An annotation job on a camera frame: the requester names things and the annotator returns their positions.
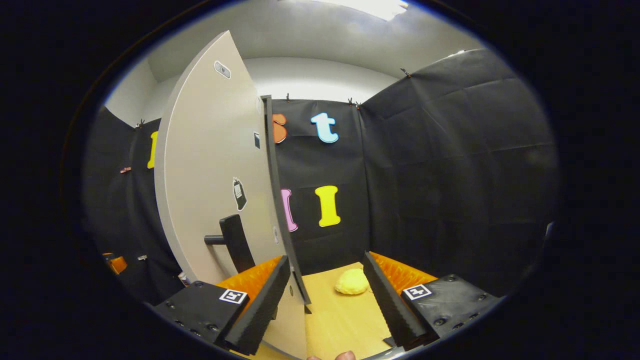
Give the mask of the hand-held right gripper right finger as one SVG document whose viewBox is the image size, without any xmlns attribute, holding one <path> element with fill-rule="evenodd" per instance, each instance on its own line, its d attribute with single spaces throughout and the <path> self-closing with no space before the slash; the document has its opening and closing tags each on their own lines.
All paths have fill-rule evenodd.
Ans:
<svg viewBox="0 0 640 360">
<path fill-rule="evenodd" d="M 362 265 L 391 337 L 405 351 L 454 337 L 502 303 L 462 276 L 436 278 L 373 251 Z"/>
</svg>

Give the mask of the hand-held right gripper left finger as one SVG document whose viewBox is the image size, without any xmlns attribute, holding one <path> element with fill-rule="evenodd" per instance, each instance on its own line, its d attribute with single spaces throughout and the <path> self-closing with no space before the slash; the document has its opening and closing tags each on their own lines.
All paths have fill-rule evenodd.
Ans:
<svg viewBox="0 0 640 360">
<path fill-rule="evenodd" d="M 218 284 L 194 281 L 152 309 L 192 337 L 253 356 L 278 312 L 290 275 L 288 256 L 276 256 Z"/>
</svg>

